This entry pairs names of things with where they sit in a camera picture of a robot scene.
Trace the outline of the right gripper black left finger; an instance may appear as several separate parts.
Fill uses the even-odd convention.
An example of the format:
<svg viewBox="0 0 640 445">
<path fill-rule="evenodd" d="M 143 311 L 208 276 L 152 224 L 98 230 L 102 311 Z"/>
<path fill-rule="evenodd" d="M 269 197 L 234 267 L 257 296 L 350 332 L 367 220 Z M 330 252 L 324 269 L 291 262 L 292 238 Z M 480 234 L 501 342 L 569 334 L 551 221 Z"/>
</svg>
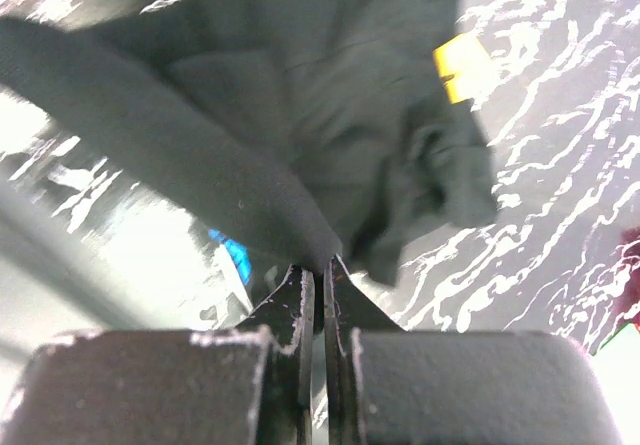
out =
<svg viewBox="0 0 640 445">
<path fill-rule="evenodd" d="M 256 442 L 311 442 L 311 368 L 315 315 L 314 275 L 291 266 L 281 285 L 236 326 L 271 337 L 261 376 Z"/>
</svg>

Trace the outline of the black daisy print t-shirt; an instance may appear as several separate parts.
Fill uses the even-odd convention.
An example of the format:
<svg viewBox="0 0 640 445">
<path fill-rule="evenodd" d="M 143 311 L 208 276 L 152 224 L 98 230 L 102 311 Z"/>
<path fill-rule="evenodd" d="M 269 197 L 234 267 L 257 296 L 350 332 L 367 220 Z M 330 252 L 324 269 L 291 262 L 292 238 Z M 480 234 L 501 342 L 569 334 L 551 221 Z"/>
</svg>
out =
<svg viewBox="0 0 640 445">
<path fill-rule="evenodd" d="M 403 248 L 492 224 L 491 150 L 435 51 L 459 0 L 180 0 L 64 30 L 5 16 L 1 82 L 207 225 L 391 285 Z"/>
</svg>

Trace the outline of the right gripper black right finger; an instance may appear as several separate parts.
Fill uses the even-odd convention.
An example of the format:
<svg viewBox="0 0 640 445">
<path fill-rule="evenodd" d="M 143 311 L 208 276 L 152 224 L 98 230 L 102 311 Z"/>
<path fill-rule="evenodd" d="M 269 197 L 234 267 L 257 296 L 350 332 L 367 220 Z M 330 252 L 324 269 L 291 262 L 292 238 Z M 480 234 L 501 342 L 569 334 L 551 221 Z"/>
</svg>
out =
<svg viewBox="0 0 640 445">
<path fill-rule="evenodd" d="M 402 328 L 356 287 L 338 255 L 323 276 L 323 302 L 329 442 L 361 444 L 351 331 L 397 332 Z"/>
</svg>

